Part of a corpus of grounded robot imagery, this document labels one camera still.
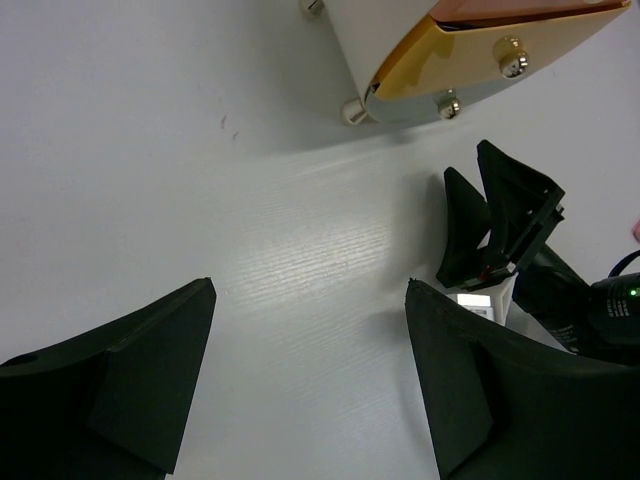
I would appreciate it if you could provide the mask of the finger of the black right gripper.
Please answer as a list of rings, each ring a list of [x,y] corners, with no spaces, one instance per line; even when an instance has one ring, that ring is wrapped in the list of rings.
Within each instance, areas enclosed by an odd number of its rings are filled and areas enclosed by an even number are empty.
[[[486,266],[526,268],[563,220],[565,191],[549,176],[510,157],[491,142],[477,145],[490,214]]]
[[[455,168],[444,172],[447,240],[436,278],[446,288],[479,283],[487,268],[478,245],[491,228],[488,205],[481,193]]]

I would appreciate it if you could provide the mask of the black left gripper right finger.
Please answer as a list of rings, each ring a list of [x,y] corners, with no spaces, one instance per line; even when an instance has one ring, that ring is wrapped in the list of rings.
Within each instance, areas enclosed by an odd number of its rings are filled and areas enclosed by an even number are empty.
[[[549,347],[420,280],[405,312],[443,479],[635,479],[639,371]]]

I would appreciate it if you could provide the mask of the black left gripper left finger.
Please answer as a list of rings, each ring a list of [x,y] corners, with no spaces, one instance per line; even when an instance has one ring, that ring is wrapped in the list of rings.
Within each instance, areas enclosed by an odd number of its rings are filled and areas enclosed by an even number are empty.
[[[152,304],[1,365],[4,479],[174,473],[216,291],[196,279]]]

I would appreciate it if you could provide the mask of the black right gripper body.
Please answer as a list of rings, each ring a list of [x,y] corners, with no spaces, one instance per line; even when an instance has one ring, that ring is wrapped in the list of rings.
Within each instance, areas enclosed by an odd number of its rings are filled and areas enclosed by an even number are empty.
[[[526,248],[513,300],[546,330],[592,330],[587,314],[589,285],[544,243]]]

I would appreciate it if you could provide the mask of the pink correction tape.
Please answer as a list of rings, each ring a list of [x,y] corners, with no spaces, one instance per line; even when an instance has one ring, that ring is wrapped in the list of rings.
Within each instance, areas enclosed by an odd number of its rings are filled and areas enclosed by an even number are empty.
[[[639,243],[640,242],[640,221],[639,220],[634,224],[632,228],[632,235],[633,235],[633,238],[636,240],[636,242]]]

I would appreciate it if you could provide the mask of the yellow drawer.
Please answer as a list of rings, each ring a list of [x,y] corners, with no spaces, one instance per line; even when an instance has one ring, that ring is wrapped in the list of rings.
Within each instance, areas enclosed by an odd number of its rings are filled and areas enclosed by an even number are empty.
[[[396,46],[374,76],[375,96],[400,100],[500,80],[517,53],[527,73],[540,70],[582,44],[631,6],[605,4],[585,13],[507,25],[445,31],[424,17]]]

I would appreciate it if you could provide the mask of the orange top drawer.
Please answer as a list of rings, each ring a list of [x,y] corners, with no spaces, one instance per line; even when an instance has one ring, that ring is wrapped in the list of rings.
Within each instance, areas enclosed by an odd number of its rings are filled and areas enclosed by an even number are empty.
[[[584,0],[442,0],[429,11],[438,22],[472,22],[536,15],[586,13],[602,8],[619,8],[628,1]]]

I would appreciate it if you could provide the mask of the cream drawer cabinet shell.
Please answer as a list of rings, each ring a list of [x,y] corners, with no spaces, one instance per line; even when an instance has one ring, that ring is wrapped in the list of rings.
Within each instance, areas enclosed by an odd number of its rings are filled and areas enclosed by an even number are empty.
[[[355,126],[373,121],[364,100],[379,68],[395,47],[436,5],[434,1],[300,0],[308,19],[328,15],[356,87],[357,97],[341,108],[343,121]]]

